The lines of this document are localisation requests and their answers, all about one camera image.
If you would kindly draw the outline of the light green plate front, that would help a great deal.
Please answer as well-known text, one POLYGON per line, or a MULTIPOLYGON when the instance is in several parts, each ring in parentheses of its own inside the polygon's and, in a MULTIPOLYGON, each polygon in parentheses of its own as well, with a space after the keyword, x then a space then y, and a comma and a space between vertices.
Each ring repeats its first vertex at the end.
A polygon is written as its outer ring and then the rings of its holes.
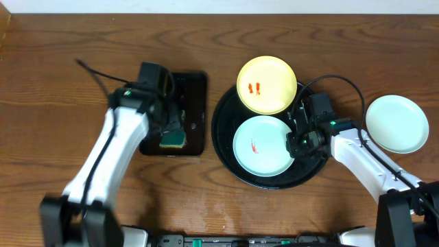
POLYGON ((276 117, 259 115, 245 120, 233 138, 237 162, 255 176, 272 177, 294 162, 286 148, 290 127, 276 117))

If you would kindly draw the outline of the light green plate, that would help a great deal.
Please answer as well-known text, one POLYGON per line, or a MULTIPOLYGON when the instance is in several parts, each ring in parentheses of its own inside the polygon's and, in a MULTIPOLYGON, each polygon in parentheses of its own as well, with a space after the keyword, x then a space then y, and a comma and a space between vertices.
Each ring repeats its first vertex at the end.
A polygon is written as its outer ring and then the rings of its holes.
POLYGON ((255 176, 272 177, 294 162, 286 148, 290 127, 276 117, 259 115, 245 120, 233 138, 237 162, 255 176))
POLYGON ((377 98, 366 111, 366 127, 375 143, 398 154, 421 149, 429 136, 429 122, 423 110, 400 95, 377 98))

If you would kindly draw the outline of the yellow plate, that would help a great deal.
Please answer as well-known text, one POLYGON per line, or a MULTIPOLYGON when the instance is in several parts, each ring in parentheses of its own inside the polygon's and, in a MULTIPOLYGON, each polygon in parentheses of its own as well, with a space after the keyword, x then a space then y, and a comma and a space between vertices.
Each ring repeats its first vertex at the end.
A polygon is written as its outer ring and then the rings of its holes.
POLYGON ((298 81, 285 61, 274 56, 259 56, 241 68, 236 88, 248 109, 261 115, 274 115, 293 102, 298 81))

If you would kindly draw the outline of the green yellow sponge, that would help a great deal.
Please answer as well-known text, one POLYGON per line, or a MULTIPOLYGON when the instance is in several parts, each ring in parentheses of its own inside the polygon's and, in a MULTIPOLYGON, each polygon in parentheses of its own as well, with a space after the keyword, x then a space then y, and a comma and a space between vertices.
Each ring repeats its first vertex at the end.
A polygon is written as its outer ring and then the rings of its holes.
POLYGON ((159 143, 160 148, 183 148, 187 141, 185 131, 166 132, 159 143))

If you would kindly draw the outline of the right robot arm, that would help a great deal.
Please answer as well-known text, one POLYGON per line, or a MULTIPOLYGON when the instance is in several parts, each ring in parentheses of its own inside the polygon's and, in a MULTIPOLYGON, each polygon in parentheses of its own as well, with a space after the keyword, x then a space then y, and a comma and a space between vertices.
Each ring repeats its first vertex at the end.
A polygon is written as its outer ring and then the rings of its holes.
POLYGON ((340 233, 340 246, 437 246, 438 183, 425 183, 399 167, 351 119, 310 126, 295 118, 287 134, 294 158, 332 157, 349 169, 377 201, 375 228, 340 233))

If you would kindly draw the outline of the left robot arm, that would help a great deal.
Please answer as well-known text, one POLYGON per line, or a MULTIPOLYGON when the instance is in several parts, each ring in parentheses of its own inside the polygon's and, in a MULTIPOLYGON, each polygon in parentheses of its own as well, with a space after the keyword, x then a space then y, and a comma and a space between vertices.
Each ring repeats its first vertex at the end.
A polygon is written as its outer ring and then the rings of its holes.
POLYGON ((182 127, 179 99, 144 86, 107 96, 102 131, 85 164, 59 198, 45 196, 40 218, 45 246, 146 246, 147 231, 122 226, 113 210, 130 161, 152 126, 182 127))

